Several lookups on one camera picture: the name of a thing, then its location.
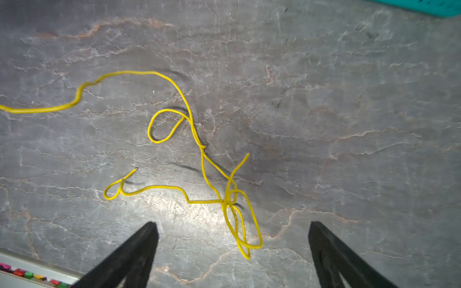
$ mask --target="gray marble surface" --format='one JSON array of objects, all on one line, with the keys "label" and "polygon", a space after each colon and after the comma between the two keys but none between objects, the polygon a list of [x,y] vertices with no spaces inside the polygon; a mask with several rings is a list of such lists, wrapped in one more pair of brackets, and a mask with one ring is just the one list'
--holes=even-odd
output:
[{"label": "gray marble surface", "polygon": [[165,190],[104,200],[133,167],[130,191],[213,198],[187,123],[147,138],[156,111],[184,107],[174,88],[118,76],[66,111],[0,112],[0,246],[85,273],[155,221],[150,287],[319,287],[307,231],[320,220],[402,288],[457,287],[459,27],[362,0],[0,0],[0,104],[53,106],[103,73],[165,73],[212,159],[230,171],[250,153],[236,180],[264,235],[247,261],[219,205]]}]

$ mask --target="yellow wire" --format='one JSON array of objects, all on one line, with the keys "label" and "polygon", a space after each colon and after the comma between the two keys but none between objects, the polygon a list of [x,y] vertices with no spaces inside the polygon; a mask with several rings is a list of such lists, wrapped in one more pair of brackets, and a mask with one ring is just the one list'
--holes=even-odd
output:
[{"label": "yellow wire", "polygon": [[[238,249],[240,250],[242,255],[246,259],[249,260],[250,259],[250,249],[260,249],[262,247],[263,240],[262,240],[261,232],[260,232],[260,229],[259,229],[258,221],[256,220],[256,216],[254,215],[253,208],[251,207],[251,204],[250,204],[250,200],[248,199],[248,196],[245,194],[245,192],[243,192],[242,190],[239,190],[237,188],[237,185],[233,180],[233,177],[234,177],[235,173],[243,165],[243,163],[245,163],[245,161],[247,161],[249,154],[247,154],[245,156],[245,158],[242,160],[242,162],[240,162],[240,164],[237,165],[237,167],[232,171],[230,176],[227,176],[226,173],[224,173],[224,171],[222,171],[205,154],[206,146],[204,146],[200,142],[200,139],[199,139],[199,137],[197,135],[197,130],[195,129],[194,120],[193,120],[193,117],[192,117],[192,111],[190,110],[189,104],[187,103],[187,100],[186,100],[184,94],[182,93],[181,89],[179,89],[178,85],[176,85],[176,83],[172,79],[170,79],[169,77],[167,77],[167,76],[165,76],[163,74],[160,74],[158,72],[155,72],[155,71],[117,71],[117,72],[113,72],[113,73],[104,74],[94,82],[85,82],[85,83],[83,83],[82,85],[80,85],[80,87],[78,87],[77,92],[75,94],[75,99],[72,100],[71,102],[67,103],[67,104],[64,104],[64,105],[54,106],[54,107],[47,107],[47,108],[32,108],[32,109],[30,109],[30,108],[16,109],[16,108],[10,108],[10,107],[4,106],[4,105],[0,105],[0,109],[5,110],[5,111],[10,112],[10,113],[16,113],[16,114],[20,114],[20,113],[43,113],[43,112],[54,112],[54,111],[64,110],[64,109],[70,108],[70,107],[72,107],[72,106],[74,106],[74,105],[76,105],[77,103],[80,102],[80,99],[82,98],[82,91],[83,91],[83,89],[85,89],[85,87],[94,86],[94,85],[98,84],[99,82],[101,82],[102,80],[104,80],[107,77],[116,76],[116,75],[120,75],[120,74],[157,75],[157,76],[162,77],[163,79],[168,80],[178,90],[179,94],[183,98],[184,103],[185,103],[185,105],[187,107],[187,111],[189,112],[189,117],[187,115],[185,115],[184,113],[182,113],[180,111],[177,111],[177,110],[162,109],[162,110],[158,111],[157,113],[155,113],[152,116],[152,119],[150,120],[150,123],[149,123],[149,126],[148,126],[147,135],[148,135],[149,139],[152,142],[160,144],[160,143],[163,143],[163,142],[167,141],[168,139],[170,139],[171,136],[173,136],[176,129],[178,128],[178,126],[185,119],[187,121],[189,121],[190,128],[192,130],[192,135],[194,136],[194,140],[197,143],[198,147],[200,148],[201,168],[202,168],[203,178],[205,179],[205,182],[208,184],[208,186],[216,193],[218,199],[217,200],[189,200],[189,197],[188,197],[187,193],[181,187],[178,187],[178,186],[165,186],[165,185],[147,186],[147,187],[141,188],[141,189],[139,189],[139,190],[137,190],[135,192],[127,193],[127,192],[125,192],[123,190],[123,185],[125,184],[125,180],[128,177],[130,177],[134,172],[136,172],[137,168],[132,170],[130,173],[128,173],[122,179],[117,180],[114,183],[110,184],[104,190],[104,198],[106,198],[107,200],[113,200],[113,199],[117,198],[118,195],[120,195],[120,194],[122,194],[124,196],[133,196],[133,195],[139,194],[139,193],[141,193],[141,192],[143,192],[145,190],[148,190],[148,189],[169,189],[169,190],[181,191],[183,193],[187,203],[189,203],[189,204],[220,203],[221,204],[221,209],[222,209],[223,214],[224,214],[224,219],[226,221],[227,226],[229,227],[230,232],[232,233],[232,235],[234,236],[234,238],[235,238],[235,240],[237,242]],[[171,112],[171,113],[179,114],[179,115],[181,115],[181,119],[175,124],[175,126],[173,127],[173,129],[171,130],[170,134],[167,137],[165,137],[164,139],[161,139],[161,140],[155,140],[151,136],[152,124],[154,123],[154,120],[157,118],[157,116],[159,116],[160,114],[162,114],[164,112]],[[224,199],[221,198],[221,195],[219,194],[218,190],[210,183],[210,181],[207,178],[207,174],[205,172],[205,160],[207,160],[214,168],[216,168],[227,179],[227,186],[226,186],[226,190],[225,190]],[[109,188],[114,186],[115,184],[119,184],[119,183],[120,183],[120,185],[119,185],[119,187],[117,189],[116,194],[114,196],[112,196],[112,197],[109,197],[107,195],[107,191],[109,190]],[[237,201],[237,194],[241,194],[245,198],[245,200],[247,201],[248,207],[250,208],[251,216],[252,216],[254,224],[256,226],[256,231],[258,233],[258,238],[259,238],[259,244],[258,245],[251,245],[251,244],[249,244],[247,242],[247,236],[246,236],[246,230],[245,230],[245,223],[243,222],[243,216],[242,216],[242,213],[240,212],[240,210],[238,209],[238,207],[235,206],[235,203]],[[232,215],[234,217],[235,228],[232,227],[232,224],[229,221],[229,218],[227,216],[227,208],[230,208],[230,211],[232,212]],[[239,218],[240,218],[240,221],[242,222],[242,237],[243,237],[243,240],[239,237],[239,228],[238,228]]]}]

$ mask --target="green bead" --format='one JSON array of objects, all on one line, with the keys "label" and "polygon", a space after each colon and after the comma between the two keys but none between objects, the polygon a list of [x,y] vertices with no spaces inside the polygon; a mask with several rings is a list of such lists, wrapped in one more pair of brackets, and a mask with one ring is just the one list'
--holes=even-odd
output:
[{"label": "green bead", "polygon": [[62,282],[56,285],[56,288],[68,288],[68,287],[69,287],[69,284],[62,283]]},{"label": "green bead", "polygon": [[34,276],[34,274],[32,272],[26,272],[24,274],[24,278],[27,278],[27,279],[31,279],[33,276]]}]

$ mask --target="teal plastic basket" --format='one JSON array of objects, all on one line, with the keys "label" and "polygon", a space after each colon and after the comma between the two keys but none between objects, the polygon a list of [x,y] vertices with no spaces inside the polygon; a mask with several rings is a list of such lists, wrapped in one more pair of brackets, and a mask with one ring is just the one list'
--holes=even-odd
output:
[{"label": "teal plastic basket", "polygon": [[450,17],[461,14],[461,0],[373,0],[411,10]]}]

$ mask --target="yellow cord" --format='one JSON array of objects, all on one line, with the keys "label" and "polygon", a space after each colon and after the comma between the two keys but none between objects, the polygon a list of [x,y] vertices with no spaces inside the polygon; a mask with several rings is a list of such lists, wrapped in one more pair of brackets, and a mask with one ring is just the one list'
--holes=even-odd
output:
[{"label": "yellow cord", "polygon": [[[117,71],[117,72],[114,72],[114,73],[104,74],[94,82],[85,82],[85,83],[83,83],[82,85],[80,85],[80,87],[78,87],[77,92],[75,94],[75,99],[72,100],[71,102],[67,103],[67,104],[64,104],[64,105],[48,107],[48,108],[32,108],[32,109],[29,109],[29,108],[15,109],[15,108],[10,108],[10,107],[4,106],[4,105],[0,105],[0,109],[5,110],[5,111],[10,112],[10,113],[16,113],[16,114],[20,114],[20,113],[43,113],[43,112],[54,112],[54,111],[64,110],[64,109],[70,108],[70,107],[72,107],[72,106],[74,106],[74,105],[76,105],[77,103],[80,102],[80,99],[82,98],[82,91],[83,91],[83,89],[85,89],[85,87],[94,86],[94,85],[98,84],[99,82],[101,82],[102,80],[104,80],[107,77],[116,76],[116,75],[120,75],[120,74],[157,75],[157,76],[162,77],[163,79],[168,80],[178,90],[179,94],[181,95],[181,97],[184,100],[184,103],[186,104],[187,111],[189,112],[189,117],[187,115],[185,115],[184,113],[182,113],[180,111],[177,111],[177,110],[162,109],[162,110],[158,111],[157,113],[155,113],[154,116],[152,116],[152,119],[150,120],[150,123],[149,123],[149,126],[148,126],[147,135],[148,135],[149,139],[152,142],[157,143],[157,144],[163,143],[163,142],[165,142],[165,141],[167,141],[168,139],[171,138],[171,136],[174,134],[174,132],[176,131],[178,126],[184,121],[184,119],[189,121],[190,128],[192,130],[192,135],[194,136],[194,140],[197,143],[198,147],[200,148],[201,168],[202,168],[203,178],[205,179],[205,182],[208,184],[208,186],[216,193],[218,199],[217,200],[189,200],[189,197],[187,196],[186,192],[181,187],[178,187],[178,186],[165,186],[165,185],[147,186],[147,187],[141,188],[141,189],[139,189],[139,190],[137,190],[135,192],[127,193],[127,192],[125,192],[123,190],[123,185],[125,184],[125,180],[128,177],[130,177],[134,172],[136,172],[137,168],[132,170],[130,173],[128,173],[122,179],[117,180],[114,183],[110,184],[104,190],[104,198],[106,198],[107,200],[113,200],[113,199],[117,198],[117,196],[119,194],[122,194],[124,196],[133,196],[133,195],[139,194],[139,193],[141,193],[141,192],[143,192],[145,190],[148,190],[148,189],[170,189],[170,190],[181,191],[183,193],[187,203],[189,203],[189,204],[220,203],[221,204],[221,209],[222,209],[223,214],[224,214],[224,219],[226,221],[227,226],[229,227],[230,232],[232,233],[232,235],[234,236],[234,238],[235,238],[235,240],[237,242],[238,249],[240,250],[242,255],[246,259],[249,260],[250,259],[250,249],[260,249],[262,247],[263,240],[262,240],[261,232],[260,232],[260,229],[259,229],[259,226],[258,226],[258,221],[256,220],[256,216],[254,215],[254,211],[253,211],[253,208],[251,207],[251,204],[250,204],[250,201],[248,199],[248,196],[245,194],[245,192],[243,192],[242,190],[239,190],[237,188],[237,185],[233,180],[233,177],[234,177],[235,173],[243,165],[243,163],[245,163],[245,161],[248,159],[249,154],[247,154],[245,156],[245,158],[242,160],[242,162],[240,162],[240,164],[237,165],[237,167],[232,171],[230,176],[227,176],[226,173],[224,173],[224,171],[222,171],[205,154],[206,146],[202,145],[202,143],[200,142],[200,139],[199,139],[199,137],[197,135],[197,130],[195,129],[194,120],[192,118],[192,111],[190,110],[189,104],[187,103],[187,100],[186,100],[184,94],[182,93],[181,89],[179,89],[178,85],[176,85],[176,83],[173,80],[171,80],[169,77],[167,77],[167,76],[165,76],[163,74],[160,74],[158,72],[155,72],[155,71]],[[155,140],[151,136],[152,124],[154,123],[154,120],[157,118],[157,116],[159,116],[161,113],[164,113],[164,112],[176,113],[176,114],[181,115],[182,117],[176,123],[176,125],[173,127],[170,134],[166,138],[161,139],[161,140]],[[227,179],[227,186],[226,186],[224,199],[221,198],[221,195],[219,194],[218,190],[210,183],[210,181],[207,178],[207,174],[205,172],[205,159]],[[118,187],[118,190],[117,190],[116,194],[114,196],[112,196],[112,197],[109,197],[107,195],[107,191],[109,190],[110,187],[112,187],[112,186],[114,186],[115,184],[118,184],[118,183],[120,183],[120,185]],[[258,245],[251,245],[251,244],[249,244],[247,242],[247,236],[246,236],[246,230],[245,230],[245,223],[243,222],[243,216],[242,216],[242,213],[240,212],[240,209],[238,209],[238,207],[235,206],[235,203],[237,201],[237,194],[238,193],[240,193],[245,198],[245,200],[247,201],[248,207],[250,208],[251,216],[253,217],[253,221],[254,221],[254,224],[256,226],[256,231],[258,233],[258,238],[259,238],[259,244]],[[235,228],[232,227],[232,225],[231,225],[231,223],[229,221],[229,218],[227,216],[227,208],[230,208],[230,211],[232,212],[232,215],[234,217]],[[238,228],[238,222],[239,221],[238,221],[238,218],[237,218],[237,214],[238,214],[238,216],[240,218],[240,221],[242,222],[242,237],[243,237],[243,240],[238,235],[239,234],[239,228]],[[246,247],[246,249],[247,249],[246,252],[243,250],[242,246]]]}]

